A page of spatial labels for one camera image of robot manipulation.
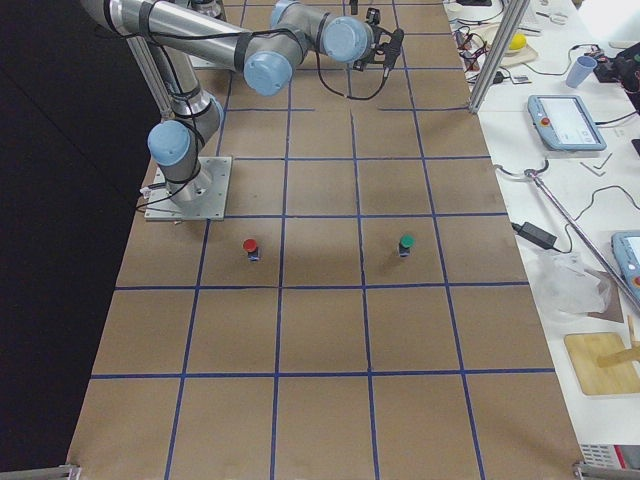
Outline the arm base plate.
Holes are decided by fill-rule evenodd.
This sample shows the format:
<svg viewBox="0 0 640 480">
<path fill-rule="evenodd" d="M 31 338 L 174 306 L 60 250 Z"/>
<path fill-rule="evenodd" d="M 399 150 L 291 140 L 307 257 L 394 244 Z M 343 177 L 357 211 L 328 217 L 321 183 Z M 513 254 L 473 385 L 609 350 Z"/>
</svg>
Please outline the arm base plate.
<svg viewBox="0 0 640 480">
<path fill-rule="evenodd" d="M 190 61 L 194 69 L 204 69 L 204 70 L 229 70 L 232 71 L 233 68 L 225 65 L 224 63 L 220 63 L 217 61 L 206 60 L 194 55 L 190 55 Z"/>
<path fill-rule="evenodd" d="M 160 188 L 150 191 L 147 221 L 221 221 L 225 217 L 232 169 L 231 157 L 200 157 L 198 175 L 185 186 L 167 183 L 159 167 L 153 182 Z"/>
</svg>

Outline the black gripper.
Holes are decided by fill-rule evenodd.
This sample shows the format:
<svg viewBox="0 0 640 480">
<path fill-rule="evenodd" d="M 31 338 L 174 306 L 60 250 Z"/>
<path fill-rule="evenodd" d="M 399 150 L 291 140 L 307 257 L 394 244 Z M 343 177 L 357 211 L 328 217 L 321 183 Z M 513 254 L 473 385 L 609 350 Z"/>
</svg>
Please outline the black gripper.
<svg viewBox="0 0 640 480">
<path fill-rule="evenodd" d="M 372 28 L 372 38 L 368 41 L 364 54 L 357 59 L 352 68 L 358 71 L 364 71 L 369 65 L 379 65 L 386 71 L 393 69 L 391 57 L 391 41 L 393 34 L 380 27 Z"/>
<path fill-rule="evenodd" d="M 358 0 L 350 0 L 349 6 L 351 14 L 358 13 Z M 369 25 L 379 25 L 381 20 L 380 10 L 378 8 L 369 7 L 366 12 L 365 20 Z"/>
</svg>

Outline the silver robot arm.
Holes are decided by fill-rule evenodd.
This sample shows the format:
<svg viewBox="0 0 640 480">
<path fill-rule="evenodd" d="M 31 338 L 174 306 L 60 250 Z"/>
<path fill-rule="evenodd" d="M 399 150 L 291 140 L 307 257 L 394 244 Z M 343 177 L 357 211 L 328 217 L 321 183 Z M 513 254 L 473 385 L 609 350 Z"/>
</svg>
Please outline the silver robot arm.
<svg viewBox="0 0 640 480">
<path fill-rule="evenodd" d="M 240 74 L 262 96 L 274 96 L 308 53 L 359 71 L 380 65 L 389 74 L 404 40 L 403 30 L 389 33 L 380 26 L 376 8 L 359 20 L 300 1 L 279 1 L 269 27 L 256 31 L 173 1 L 81 5 L 100 26 L 126 40 L 161 113 L 161 123 L 147 138 L 161 178 L 138 208 L 151 221 L 220 220 L 225 213 L 232 160 L 201 154 L 224 111 L 201 86 L 193 57 Z"/>
<path fill-rule="evenodd" d="M 186 7 L 198 13 L 210 16 L 212 18 L 226 21 L 226 12 L 223 1 L 217 0 L 189 0 Z"/>
</svg>

